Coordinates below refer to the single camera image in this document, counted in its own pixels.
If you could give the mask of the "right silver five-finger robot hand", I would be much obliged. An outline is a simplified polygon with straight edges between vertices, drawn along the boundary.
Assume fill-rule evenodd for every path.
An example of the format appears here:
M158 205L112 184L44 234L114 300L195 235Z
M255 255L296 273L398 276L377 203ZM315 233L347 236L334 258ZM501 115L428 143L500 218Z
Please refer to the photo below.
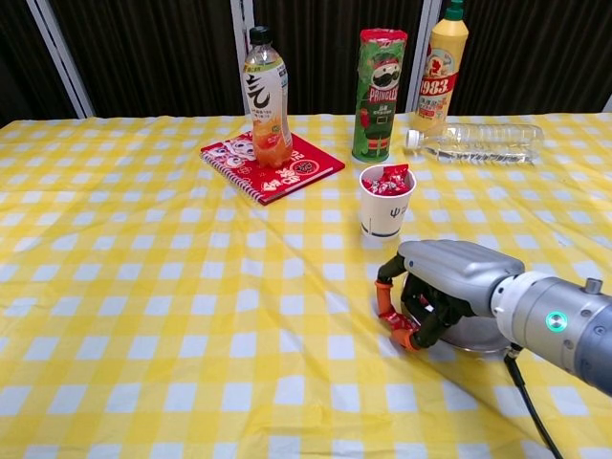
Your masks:
M475 243L403 242L378 270L378 317L404 349L426 349L465 317L494 323L493 294L523 273L520 260Z

